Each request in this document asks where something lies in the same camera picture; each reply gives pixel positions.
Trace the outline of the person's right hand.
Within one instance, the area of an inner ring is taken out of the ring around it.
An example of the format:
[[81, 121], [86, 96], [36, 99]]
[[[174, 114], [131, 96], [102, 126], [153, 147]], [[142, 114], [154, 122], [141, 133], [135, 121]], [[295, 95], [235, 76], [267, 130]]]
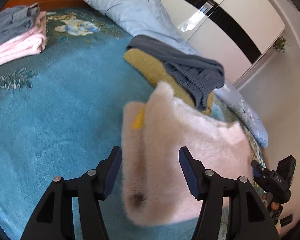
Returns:
[[264, 206], [267, 208], [275, 226], [279, 226], [279, 216], [283, 210], [283, 206], [280, 203], [268, 200], [268, 197], [271, 198], [271, 193], [265, 193], [262, 196], [262, 202]]

